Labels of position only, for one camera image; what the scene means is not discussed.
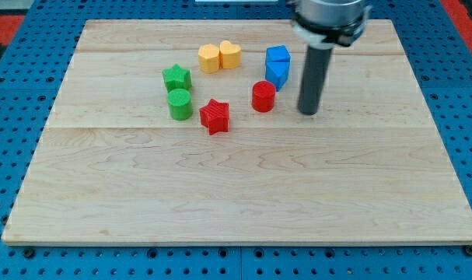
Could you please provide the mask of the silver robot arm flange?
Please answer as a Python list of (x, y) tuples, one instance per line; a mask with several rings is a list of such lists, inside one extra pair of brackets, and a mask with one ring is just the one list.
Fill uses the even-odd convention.
[(350, 47), (364, 32), (372, 6), (365, 0), (298, 0), (292, 28), (310, 47)]

